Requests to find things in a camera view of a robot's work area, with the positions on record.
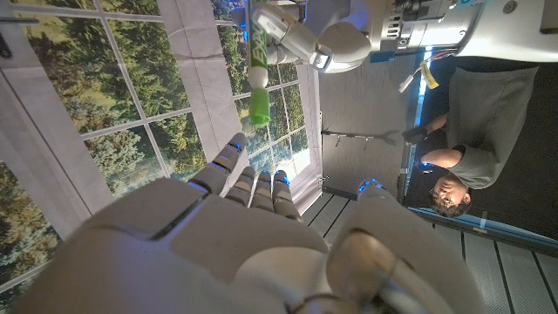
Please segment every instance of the wooden floor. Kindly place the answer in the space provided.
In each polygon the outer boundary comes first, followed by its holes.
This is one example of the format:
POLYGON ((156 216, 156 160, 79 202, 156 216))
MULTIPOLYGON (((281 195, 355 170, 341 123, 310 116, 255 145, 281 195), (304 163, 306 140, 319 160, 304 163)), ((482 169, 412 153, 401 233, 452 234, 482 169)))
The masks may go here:
POLYGON ((342 133, 378 134, 397 131, 397 145, 381 140, 341 139, 323 136, 323 184, 355 194, 357 185, 372 177, 397 194, 404 143, 401 132, 414 119, 410 106, 413 86, 401 94, 399 84, 414 71, 416 57, 402 57, 381 64, 364 63, 350 72, 320 74, 320 106, 323 130, 342 133))
MULTIPOLYGON (((303 214, 331 246, 357 202, 327 193, 303 214)), ((425 221, 462 256, 484 298, 486 313, 556 313, 558 259, 425 221)))

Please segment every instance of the window frame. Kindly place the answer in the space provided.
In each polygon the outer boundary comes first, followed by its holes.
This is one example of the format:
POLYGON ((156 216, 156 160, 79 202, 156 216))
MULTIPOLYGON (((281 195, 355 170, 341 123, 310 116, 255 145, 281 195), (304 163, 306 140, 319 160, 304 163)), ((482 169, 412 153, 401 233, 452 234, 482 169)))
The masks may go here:
MULTIPOLYGON (((0 59, 0 94, 6 99, 0 106, 0 160, 5 162, 44 217, 58 235, 67 240, 84 221, 114 201, 105 179, 84 140, 109 133, 144 126, 161 169, 169 176, 160 149, 150 132, 149 124, 182 114, 193 114, 194 123, 207 160, 212 160, 230 140, 231 134, 241 131, 235 100, 249 94, 233 96, 228 79, 217 25, 234 25, 230 21, 215 21, 211 3, 207 0, 159 0, 160 16, 106 12, 100 0, 92 0, 96 10, 79 10, 43 5, 0 2, 0 10, 7 15, 16 12, 36 13, 60 17, 97 18, 103 24, 109 43, 119 62, 133 103, 140 119, 106 129, 79 134, 59 96, 48 79, 43 66, 31 48, 21 26, 2 24, 4 40, 13 58, 0 59), (189 108, 147 117, 125 68, 124 59, 108 25, 109 19, 163 23, 172 53, 179 68, 180 78, 190 103, 189 108)), ((291 180, 295 204, 304 211, 321 194, 317 179, 322 173, 321 136, 319 130, 319 91, 317 72, 308 65, 297 65, 298 80, 280 81, 270 90, 299 84, 303 104, 304 126, 290 130, 289 116, 282 92, 283 110, 287 116, 289 133, 271 141, 270 147, 291 134, 306 129, 310 150, 310 166, 297 171, 291 180)), ((236 178, 248 166, 248 155, 243 153, 231 178, 236 178)), ((225 187, 234 184, 228 181, 225 187)), ((0 286, 0 293, 34 276, 46 264, 14 278, 0 286)))

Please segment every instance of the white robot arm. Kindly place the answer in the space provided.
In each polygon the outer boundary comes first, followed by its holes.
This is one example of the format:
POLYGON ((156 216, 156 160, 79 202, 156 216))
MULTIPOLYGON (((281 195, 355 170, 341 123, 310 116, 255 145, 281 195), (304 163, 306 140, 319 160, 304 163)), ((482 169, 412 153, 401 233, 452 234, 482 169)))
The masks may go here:
POLYGON ((188 183, 159 179, 95 215, 15 313, 483 312, 461 256, 374 180, 331 249, 283 171, 247 167, 221 198, 245 144, 237 134, 188 183))
POLYGON ((390 43, 394 51, 431 46, 455 48, 456 56, 558 62, 553 18, 558 0, 309 0, 306 5, 304 23, 279 6, 254 6, 253 23, 291 52, 280 51, 285 58, 270 63, 297 56, 320 72, 343 72, 390 43))

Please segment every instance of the cable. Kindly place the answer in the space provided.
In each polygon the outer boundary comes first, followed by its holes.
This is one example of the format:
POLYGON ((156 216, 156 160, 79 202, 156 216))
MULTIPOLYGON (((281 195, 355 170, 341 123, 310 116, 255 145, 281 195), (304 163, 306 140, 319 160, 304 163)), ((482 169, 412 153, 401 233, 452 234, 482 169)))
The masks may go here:
MULTIPOLYGON (((438 52, 437 54, 425 59, 423 62, 432 62, 432 61, 440 60, 442 58, 450 57, 453 56, 455 52, 457 52, 457 49, 448 49, 442 52, 438 52)), ((399 84, 399 92, 404 92, 407 89, 407 87, 414 80, 415 75, 417 75, 419 71, 420 71, 420 66, 417 68, 417 70, 415 70, 415 72, 409 75, 407 79, 403 81, 403 83, 399 84)))
MULTIPOLYGON (((457 52, 459 50, 459 47, 456 48, 442 48, 442 49, 432 49, 431 52, 443 52, 443 51, 455 51, 457 52)), ((415 50, 415 51, 405 51, 405 52, 395 52, 395 55, 397 57, 400 56, 412 56, 412 55, 416 55, 416 54, 420 54, 420 53, 425 53, 427 51, 425 50, 415 50)))

